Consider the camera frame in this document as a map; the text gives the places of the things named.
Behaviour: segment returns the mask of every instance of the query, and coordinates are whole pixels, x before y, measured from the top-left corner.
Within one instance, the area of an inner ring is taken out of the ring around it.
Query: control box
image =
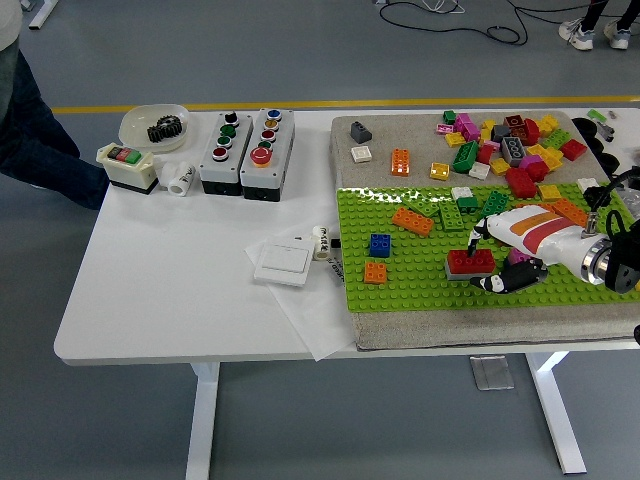
[[[200,161],[200,179],[205,193],[242,195],[240,167],[252,132],[250,115],[235,112],[219,115]]]
[[[260,110],[240,169],[245,198],[280,201],[294,137],[292,110]]]
[[[98,150],[96,161],[104,165],[112,185],[148,195],[158,184],[151,152],[110,143]]]

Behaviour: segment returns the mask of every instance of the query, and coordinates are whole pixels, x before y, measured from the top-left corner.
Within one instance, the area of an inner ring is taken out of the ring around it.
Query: gray floor
[[[462,3],[468,13],[455,18],[394,18],[517,26],[506,1]],[[608,12],[625,5],[612,0]],[[637,38],[624,53],[602,37],[581,53],[555,26],[525,23],[529,42],[515,48],[400,30],[369,0],[61,0],[21,45],[52,107],[638,93]],[[87,160],[117,141],[121,118],[60,116]],[[188,365],[72,368],[53,353],[95,218],[0,177],[2,479],[184,477]],[[561,478],[526,361],[508,358],[516,388],[490,393],[475,388],[466,357],[225,365],[211,477]],[[634,350],[573,353],[555,370],[586,478],[638,476],[639,367]]]

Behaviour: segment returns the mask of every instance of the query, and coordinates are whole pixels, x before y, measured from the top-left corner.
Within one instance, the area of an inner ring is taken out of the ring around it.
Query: person
[[[591,0],[584,18],[578,18],[560,25],[560,37],[573,45],[577,50],[592,50],[596,22],[602,15],[609,0]],[[604,35],[609,39],[609,46],[617,50],[629,48],[631,24],[640,14],[640,0],[631,0],[627,11],[618,20],[611,20],[604,27]]]
[[[18,46],[21,26],[20,2],[0,0],[0,173],[98,210],[109,178],[102,167],[80,159],[43,101]]]

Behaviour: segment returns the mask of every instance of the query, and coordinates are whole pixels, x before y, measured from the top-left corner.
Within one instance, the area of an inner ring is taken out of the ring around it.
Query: yellow floor line
[[[258,110],[275,105],[279,108],[319,110],[330,108],[371,107],[453,107],[456,105],[500,106],[511,104],[557,104],[573,103],[612,104],[639,102],[640,95],[608,95],[581,97],[488,97],[488,98],[401,98],[390,100],[319,100],[299,102],[250,102],[250,103],[192,103],[183,106],[189,111],[210,110]],[[55,114],[125,113],[137,105],[96,105],[87,107],[54,107]]]

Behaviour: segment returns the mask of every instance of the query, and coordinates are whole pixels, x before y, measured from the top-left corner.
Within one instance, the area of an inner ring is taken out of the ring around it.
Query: red stripe
[[[522,243],[525,248],[529,249],[530,252],[536,253],[538,251],[540,243],[542,243],[542,241],[549,235],[556,233],[557,231],[564,228],[575,226],[575,223],[567,220],[566,218],[558,218],[531,230],[529,233],[527,233],[527,236],[524,237],[524,241]]]

